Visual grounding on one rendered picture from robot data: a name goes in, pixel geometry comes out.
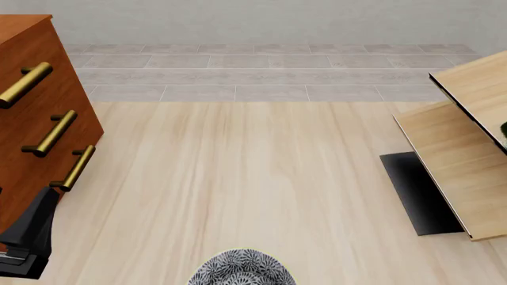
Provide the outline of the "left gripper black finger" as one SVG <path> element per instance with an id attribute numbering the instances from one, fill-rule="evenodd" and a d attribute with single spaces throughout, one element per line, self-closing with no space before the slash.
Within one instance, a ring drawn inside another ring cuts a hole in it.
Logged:
<path id="1" fill-rule="evenodd" d="M 44 187 L 24 213 L 0 234 L 0 244 L 6 245 L 6 258 L 28 258 L 30 255 L 49 258 L 51 229 L 59 193 Z"/>

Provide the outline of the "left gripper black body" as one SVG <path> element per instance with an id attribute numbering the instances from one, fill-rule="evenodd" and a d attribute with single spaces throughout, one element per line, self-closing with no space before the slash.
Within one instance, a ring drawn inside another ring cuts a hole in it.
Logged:
<path id="1" fill-rule="evenodd" d="M 48 265 L 51 251 L 51 244 L 33 249 L 7 245 L 6 251 L 0 252 L 0 277 L 39 279 Z"/>

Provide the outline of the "pale wood wine rack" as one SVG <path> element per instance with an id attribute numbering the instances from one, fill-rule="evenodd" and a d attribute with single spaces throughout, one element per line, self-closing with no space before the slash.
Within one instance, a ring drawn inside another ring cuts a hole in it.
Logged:
<path id="1" fill-rule="evenodd" d="M 507 237 L 507 51 L 429 78 L 447 101 L 394 115 L 412 150 L 380 157 L 413 228 Z"/>

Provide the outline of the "red-brown wooden cabinet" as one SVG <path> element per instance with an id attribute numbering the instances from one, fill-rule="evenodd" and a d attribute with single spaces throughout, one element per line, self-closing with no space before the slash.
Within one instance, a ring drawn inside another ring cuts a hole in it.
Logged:
<path id="1" fill-rule="evenodd" d="M 0 94 L 23 76 L 21 68 L 42 62 L 53 71 L 14 106 L 0 108 L 0 233 L 41 189 L 64 180 L 78 158 L 73 150 L 96 145 L 104 134 L 51 16 L 0 15 Z M 78 117 L 45 158 L 21 152 L 54 127 L 51 116 L 69 110 Z"/>

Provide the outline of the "patterned black and white bowl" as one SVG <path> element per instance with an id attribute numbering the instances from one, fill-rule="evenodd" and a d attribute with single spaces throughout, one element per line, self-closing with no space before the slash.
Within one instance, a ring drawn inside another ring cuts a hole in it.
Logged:
<path id="1" fill-rule="evenodd" d="M 231 249 L 203 263 L 188 285 L 296 285 L 276 258 L 254 249 Z"/>

